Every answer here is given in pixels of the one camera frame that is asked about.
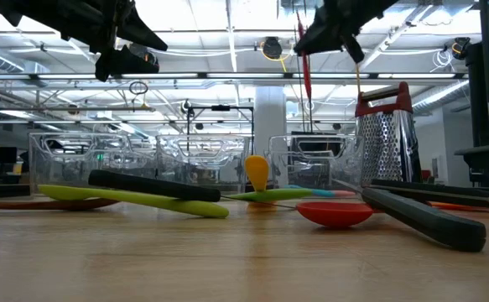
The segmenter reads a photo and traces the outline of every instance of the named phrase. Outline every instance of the red bowl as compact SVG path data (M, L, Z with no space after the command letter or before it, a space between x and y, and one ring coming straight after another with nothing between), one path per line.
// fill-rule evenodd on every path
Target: red bowl
M354 226L373 213L366 204L340 202L304 202L297 205L296 210L314 223L334 228Z

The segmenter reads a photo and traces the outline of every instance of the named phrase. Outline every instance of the red grater handle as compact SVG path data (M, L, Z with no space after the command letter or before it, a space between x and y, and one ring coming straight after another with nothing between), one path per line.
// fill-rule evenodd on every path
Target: red grater handle
M369 102L382 100L390 96L397 96L395 103L369 107ZM404 81L399 83L398 89L389 89L387 91L379 91L371 94L360 93L358 96L358 103L356 105L356 117L378 112L393 112L395 110L404 110L411 113L414 112L414 110L412 110L412 97L410 97L410 90L408 89L408 84Z

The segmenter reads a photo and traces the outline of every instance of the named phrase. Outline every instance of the table surface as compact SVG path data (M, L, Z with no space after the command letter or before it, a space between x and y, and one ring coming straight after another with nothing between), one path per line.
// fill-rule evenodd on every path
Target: table surface
M227 219L0 211L0 302L489 301L489 213L455 212L488 233L482 253L460 253L385 214L339 231L224 205Z

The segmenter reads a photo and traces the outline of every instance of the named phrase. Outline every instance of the clear plastic bin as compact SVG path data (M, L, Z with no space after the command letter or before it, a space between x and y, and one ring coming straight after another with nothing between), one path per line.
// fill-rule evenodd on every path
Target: clear plastic bin
M270 138L273 185L336 190L334 179L359 185L363 139L345 135L287 135Z
M162 135L156 139L160 180L214 188L225 194L244 191L249 138Z
M106 133L29 134L29 174L37 185L88 186L90 172L104 169L154 178L154 153L132 149L127 136Z

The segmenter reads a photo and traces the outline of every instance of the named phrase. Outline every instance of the metal grater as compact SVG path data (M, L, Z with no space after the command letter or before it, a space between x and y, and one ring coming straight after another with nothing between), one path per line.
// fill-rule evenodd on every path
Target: metal grater
M369 107L368 102L397 96L393 104ZM361 94L356 106L356 135L364 138L361 185L372 180L421 181L418 139L408 84Z

